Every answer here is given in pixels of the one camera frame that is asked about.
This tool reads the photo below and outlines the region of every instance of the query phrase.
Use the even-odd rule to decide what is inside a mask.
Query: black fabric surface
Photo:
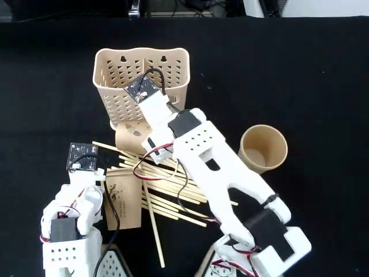
[[[186,48],[186,107],[204,110],[235,151],[255,124],[285,135],[285,163],[263,177],[290,207],[289,225],[312,243],[285,276],[368,276],[368,29],[364,17],[0,25],[1,276],[43,275],[39,219],[69,181],[70,142],[114,144],[92,84],[94,56],[103,47]],[[104,154],[116,165],[116,155]],[[231,195],[245,220],[255,201]],[[203,229],[157,216],[167,265],[161,269],[142,213],[142,228],[121,231],[117,240],[135,276],[193,276],[221,236],[211,224]],[[107,242],[112,234],[101,229]]]

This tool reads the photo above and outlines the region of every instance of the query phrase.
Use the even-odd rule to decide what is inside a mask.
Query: brown paper bag
[[[121,220],[120,229],[141,227],[141,180],[133,175],[132,169],[117,169],[107,172],[106,184],[107,193],[110,194],[114,208]],[[105,200],[108,230],[115,230],[116,219],[109,202],[107,199]]]

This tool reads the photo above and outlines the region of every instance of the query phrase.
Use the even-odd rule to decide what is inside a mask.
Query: paper cup
[[[238,156],[258,174],[280,166],[287,157],[284,136],[268,125],[255,125],[246,130],[240,142]]]

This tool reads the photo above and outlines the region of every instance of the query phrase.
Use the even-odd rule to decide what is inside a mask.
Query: black wire
[[[142,82],[144,81],[144,78],[147,74],[149,73],[153,73],[153,72],[158,72],[159,75],[160,75],[160,80],[161,80],[161,93],[163,95],[167,95],[167,93],[165,92],[165,79],[164,79],[164,75],[163,75],[163,72],[157,68],[150,68],[148,69],[141,77],[140,79],[140,83],[138,85],[138,89],[137,89],[137,92],[140,92],[141,91],[141,87],[142,87]],[[167,103],[167,106],[169,108],[171,108],[172,110],[174,110],[174,112],[176,113],[179,113],[180,112],[180,109],[178,109],[176,106],[174,106],[170,101]]]
[[[75,169],[73,169],[73,168],[72,168],[72,165],[73,165],[73,164],[75,164],[75,163],[77,163],[79,160],[81,160],[81,159],[83,159],[83,158],[88,158],[88,157],[96,158],[96,159],[97,159],[97,155],[96,155],[96,154],[84,153],[84,154],[82,154],[81,156],[76,157],[74,160],[72,160],[72,161],[69,163],[67,170],[69,170],[70,172],[75,171]]]
[[[175,0],[174,1],[174,10],[173,10],[173,13],[172,13],[172,17],[174,16],[174,14],[177,12],[178,10],[178,0]]]
[[[165,81],[164,81],[164,75],[163,75],[163,72],[161,70],[158,70],[158,68],[150,68],[148,69],[141,77],[140,79],[140,83],[138,85],[138,89],[137,89],[137,92],[140,92],[141,91],[141,86],[142,86],[142,82],[144,81],[144,78],[147,74],[149,73],[153,73],[153,72],[158,72],[159,75],[160,75],[160,79],[161,79],[161,93],[163,95],[166,95],[166,92],[165,92]]]
[[[111,209],[112,209],[112,211],[113,211],[113,214],[114,214],[114,216],[115,216],[115,219],[116,219],[116,230],[115,230],[115,232],[114,232],[114,235],[111,237],[111,239],[110,239],[110,241],[109,241],[108,245],[106,246],[106,248],[105,248],[105,250],[104,250],[103,254],[101,254],[101,256],[100,256],[99,260],[97,261],[97,264],[96,264],[96,266],[95,266],[95,270],[94,270],[94,272],[93,272],[93,277],[97,277],[97,272],[98,272],[98,270],[99,270],[100,264],[101,264],[101,262],[103,261],[103,259],[104,259],[105,255],[108,253],[108,251],[109,251],[109,249],[110,249],[111,245],[112,245],[112,244],[113,244],[113,242],[115,241],[116,236],[118,235],[118,233],[119,233],[119,229],[120,229],[120,227],[121,227],[121,221],[120,221],[120,219],[119,219],[118,213],[116,212],[116,210],[115,210],[115,208],[114,208],[113,202],[111,201],[111,197],[110,197],[110,193],[111,193],[111,192],[108,192],[108,188],[106,187],[106,182],[104,182],[104,189],[105,189],[105,192],[106,192],[106,194],[107,194],[107,199],[108,199],[109,205],[110,205],[110,207],[111,207]]]
[[[181,200],[180,200],[180,198],[179,198],[180,193],[182,192],[182,190],[183,190],[183,189],[185,189],[185,187],[189,184],[189,175],[187,174],[187,170],[186,170],[186,169],[185,169],[185,167],[183,166],[183,163],[181,163],[181,162],[180,162],[180,160],[178,160],[178,164],[180,164],[180,166],[182,167],[182,169],[183,169],[183,171],[184,171],[184,174],[185,174],[185,176],[186,176],[186,181],[185,181],[185,183],[184,183],[183,187],[182,187],[182,188],[179,190],[179,192],[177,193],[177,202],[178,202],[178,204],[180,205],[180,207],[181,207],[185,212],[188,212],[188,213],[190,214],[189,210],[187,210],[187,209],[186,209],[186,207],[185,207],[185,206],[183,206],[183,204],[182,204],[182,202],[181,202]],[[199,216],[199,215],[195,215],[195,216],[197,216],[198,218],[203,219],[203,220],[208,220],[208,219],[216,220],[216,218],[203,217],[203,216]]]

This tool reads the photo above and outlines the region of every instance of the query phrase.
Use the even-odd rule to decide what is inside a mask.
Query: brown paper cup
[[[151,133],[151,128],[146,121],[122,121],[116,127],[115,146],[119,150],[144,154],[141,143]]]
[[[240,142],[238,156],[258,174],[280,166],[287,157],[284,136],[268,125],[255,125],[246,130]]]

